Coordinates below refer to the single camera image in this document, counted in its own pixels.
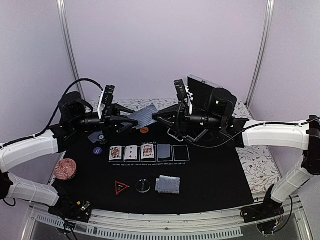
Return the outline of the black poker table mat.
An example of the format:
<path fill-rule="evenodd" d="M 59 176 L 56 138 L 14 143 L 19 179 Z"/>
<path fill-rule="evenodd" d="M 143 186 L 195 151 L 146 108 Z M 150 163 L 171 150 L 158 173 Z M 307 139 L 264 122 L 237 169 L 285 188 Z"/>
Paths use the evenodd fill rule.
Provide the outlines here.
<path fill-rule="evenodd" d="M 76 162 L 73 179 L 55 180 L 72 201 L 89 201 L 93 208 L 130 214 L 190 214 L 223 210 L 252 204 L 254 199 L 236 148 L 226 144 L 205 148 L 178 142 L 168 135 L 168 129 L 154 123 L 146 134 L 126 132 L 109 139 L 102 153 L 94 155 L 96 145 L 87 134 L 70 148 L 66 158 Z M 120 163 L 109 161 L 111 146 L 171 145 L 173 161 L 137 160 Z M 180 193 L 155 191 L 160 176 L 180 178 Z M 147 193 L 139 193 L 136 183 L 150 182 Z M 115 182 L 129 186 L 116 195 Z"/>

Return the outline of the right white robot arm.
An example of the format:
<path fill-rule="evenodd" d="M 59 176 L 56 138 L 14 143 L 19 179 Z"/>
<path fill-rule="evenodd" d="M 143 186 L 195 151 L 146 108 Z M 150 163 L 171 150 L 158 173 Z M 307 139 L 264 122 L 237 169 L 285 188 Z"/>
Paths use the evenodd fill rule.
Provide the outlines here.
<path fill-rule="evenodd" d="M 233 116 L 237 98 L 224 88 L 214 88 L 205 109 L 193 107 L 192 94 L 177 89 L 178 104 L 153 114 L 176 138 L 204 149 L 227 145 L 236 148 L 269 147 L 300 152 L 297 163 L 267 191 L 258 213 L 269 218 L 292 193 L 320 174 L 320 118 L 300 121 L 258 121 Z"/>

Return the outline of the aluminium poker chip case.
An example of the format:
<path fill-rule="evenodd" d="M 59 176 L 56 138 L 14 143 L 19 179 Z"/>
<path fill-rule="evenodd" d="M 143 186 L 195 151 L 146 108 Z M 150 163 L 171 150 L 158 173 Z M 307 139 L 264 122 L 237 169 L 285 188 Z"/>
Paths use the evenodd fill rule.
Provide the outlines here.
<path fill-rule="evenodd" d="M 212 90 L 215 88 L 220 88 L 220 86 L 194 75 L 189 75 L 187 77 L 187 86 L 194 97 L 192 101 L 193 110 L 204 110 L 207 106 L 207 102 L 209 100 Z M 206 139 L 204 138 L 206 134 L 211 135 L 211 138 L 208 139 L 209 142 L 222 138 L 221 133 L 217 130 L 199 128 L 182 130 L 182 127 L 180 126 L 180 117 L 182 117 L 182 115 L 187 111 L 187 108 L 186 104 L 182 101 L 179 102 L 177 105 L 179 105 L 178 112 L 177 115 L 173 117 L 175 118 L 175 126 L 170 127 L 170 130 L 168 131 L 168 134 L 171 137 L 173 137 L 179 142 L 187 140 L 192 143 L 196 143 L 200 140 L 206 141 Z"/>

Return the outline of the queen of spades card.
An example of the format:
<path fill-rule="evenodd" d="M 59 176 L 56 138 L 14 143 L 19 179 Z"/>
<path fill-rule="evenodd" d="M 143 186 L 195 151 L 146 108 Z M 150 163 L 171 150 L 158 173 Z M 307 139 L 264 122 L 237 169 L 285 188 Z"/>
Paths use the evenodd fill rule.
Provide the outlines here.
<path fill-rule="evenodd" d="M 109 161 L 122 160 L 122 146 L 111 146 L 109 148 Z"/>

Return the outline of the purple small blind button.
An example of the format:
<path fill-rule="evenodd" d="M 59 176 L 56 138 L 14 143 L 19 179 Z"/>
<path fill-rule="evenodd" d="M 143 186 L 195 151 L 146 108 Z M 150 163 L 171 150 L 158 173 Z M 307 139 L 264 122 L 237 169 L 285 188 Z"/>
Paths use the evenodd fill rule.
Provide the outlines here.
<path fill-rule="evenodd" d="M 100 155 L 102 153 L 102 148 L 101 147 L 96 147 L 94 150 L 93 150 L 93 154 L 94 155 Z"/>

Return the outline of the clear dealer button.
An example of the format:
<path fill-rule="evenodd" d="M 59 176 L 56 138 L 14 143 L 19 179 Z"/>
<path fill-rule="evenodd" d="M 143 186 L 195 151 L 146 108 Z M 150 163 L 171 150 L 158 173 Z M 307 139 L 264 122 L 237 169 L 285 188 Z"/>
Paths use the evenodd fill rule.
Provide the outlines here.
<path fill-rule="evenodd" d="M 147 193 L 151 189 L 151 184 L 147 179 L 139 179 L 135 185 L 136 190 L 141 193 Z"/>

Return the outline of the red black triangle card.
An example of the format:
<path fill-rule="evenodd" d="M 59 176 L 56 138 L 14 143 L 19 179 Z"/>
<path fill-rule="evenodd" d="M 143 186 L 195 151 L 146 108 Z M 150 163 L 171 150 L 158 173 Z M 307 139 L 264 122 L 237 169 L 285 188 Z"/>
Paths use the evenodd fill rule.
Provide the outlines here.
<path fill-rule="evenodd" d="M 119 182 L 119 181 L 116 181 L 115 182 L 115 195 L 118 196 L 120 193 L 122 193 L 124 190 L 127 190 L 129 189 L 130 186 L 125 184 L 125 183 L 122 183 L 122 182 Z"/>

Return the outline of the community playing card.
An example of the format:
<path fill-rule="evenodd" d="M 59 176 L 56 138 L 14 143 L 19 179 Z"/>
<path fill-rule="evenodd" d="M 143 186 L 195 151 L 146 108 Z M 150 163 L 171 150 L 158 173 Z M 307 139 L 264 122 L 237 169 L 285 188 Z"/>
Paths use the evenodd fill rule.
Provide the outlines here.
<path fill-rule="evenodd" d="M 159 162 L 171 162 L 172 151 L 170 144 L 158 144 L 157 145 L 157 158 Z"/>
<path fill-rule="evenodd" d="M 135 128 L 137 130 L 148 127 L 157 121 L 153 119 L 153 114 L 156 114 L 158 109 L 154 104 L 151 104 L 137 112 L 134 112 L 127 117 L 131 120 L 137 121 L 137 126 Z"/>

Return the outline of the orange big blind button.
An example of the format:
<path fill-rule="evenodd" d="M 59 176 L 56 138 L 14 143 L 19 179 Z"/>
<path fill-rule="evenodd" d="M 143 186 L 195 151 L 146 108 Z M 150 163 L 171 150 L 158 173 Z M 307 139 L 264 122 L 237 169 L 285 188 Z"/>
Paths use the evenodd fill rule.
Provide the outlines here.
<path fill-rule="evenodd" d="M 141 132 L 142 134 L 147 134 L 149 131 L 150 131 L 150 130 L 149 130 L 148 127 L 143 127 L 143 128 L 140 129 L 140 132 Z"/>

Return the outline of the blue green 50 chip stack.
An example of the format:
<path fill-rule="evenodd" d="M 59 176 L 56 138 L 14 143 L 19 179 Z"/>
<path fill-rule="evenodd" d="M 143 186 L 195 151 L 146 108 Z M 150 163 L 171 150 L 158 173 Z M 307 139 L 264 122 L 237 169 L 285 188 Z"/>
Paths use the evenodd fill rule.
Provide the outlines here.
<path fill-rule="evenodd" d="M 107 143 L 107 139 L 105 138 L 105 136 L 103 134 L 100 134 L 98 136 L 98 142 L 101 144 L 101 145 L 105 145 Z"/>

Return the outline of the red patterned round tin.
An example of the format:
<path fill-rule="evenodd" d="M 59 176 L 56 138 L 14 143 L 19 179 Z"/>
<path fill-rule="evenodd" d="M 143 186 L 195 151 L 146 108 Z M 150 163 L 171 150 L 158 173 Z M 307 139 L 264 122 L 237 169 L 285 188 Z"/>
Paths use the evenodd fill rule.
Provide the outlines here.
<path fill-rule="evenodd" d="M 75 177 L 77 164 L 73 159 L 65 158 L 59 161 L 54 168 L 54 176 L 61 181 L 69 181 Z"/>

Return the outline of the three of diamonds card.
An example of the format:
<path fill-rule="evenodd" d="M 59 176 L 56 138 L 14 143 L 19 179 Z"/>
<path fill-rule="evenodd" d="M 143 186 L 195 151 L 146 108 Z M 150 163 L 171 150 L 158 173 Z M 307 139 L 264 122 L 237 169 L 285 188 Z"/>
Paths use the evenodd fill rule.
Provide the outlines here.
<path fill-rule="evenodd" d="M 129 145 L 125 147 L 124 160 L 125 161 L 135 161 L 138 159 L 138 146 Z"/>

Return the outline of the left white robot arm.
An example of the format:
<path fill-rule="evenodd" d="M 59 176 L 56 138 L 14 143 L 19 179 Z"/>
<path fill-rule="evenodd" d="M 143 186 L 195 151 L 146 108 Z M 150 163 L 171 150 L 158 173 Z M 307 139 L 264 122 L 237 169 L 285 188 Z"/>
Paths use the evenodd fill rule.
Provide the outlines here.
<path fill-rule="evenodd" d="M 101 90 L 97 110 L 82 99 L 78 91 L 65 90 L 54 112 L 60 112 L 60 121 L 47 126 L 39 133 L 16 139 L 0 146 L 0 198 L 21 199 L 47 206 L 54 206 L 63 216 L 74 213 L 74 205 L 66 200 L 62 190 L 10 174 L 9 171 L 31 160 L 62 153 L 72 147 L 81 133 L 102 132 L 104 140 L 138 125 L 138 121 L 122 116 L 133 110 L 113 103 L 115 86 L 103 88 L 96 81 L 86 82 Z"/>

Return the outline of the small green circuit board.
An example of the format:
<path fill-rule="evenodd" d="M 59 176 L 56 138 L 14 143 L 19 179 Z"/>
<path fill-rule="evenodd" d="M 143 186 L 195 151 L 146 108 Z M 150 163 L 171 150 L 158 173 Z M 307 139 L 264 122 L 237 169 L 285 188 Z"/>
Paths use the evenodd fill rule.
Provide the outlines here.
<path fill-rule="evenodd" d="M 76 202 L 76 209 L 78 211 L 84 212 L 91 206 L 91 202 L 80 200 Z"/>

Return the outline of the blue playing card deck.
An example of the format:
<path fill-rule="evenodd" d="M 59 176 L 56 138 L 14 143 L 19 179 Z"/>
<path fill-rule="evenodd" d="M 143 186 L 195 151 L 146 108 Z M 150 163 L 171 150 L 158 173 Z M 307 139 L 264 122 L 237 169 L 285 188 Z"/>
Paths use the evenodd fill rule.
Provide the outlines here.
<path fill-rule="evenodd" d="M 160 175 L 155 182 L 155 191 L 164 194 L 179 194 L 180 183 L 179 177 Z"/>

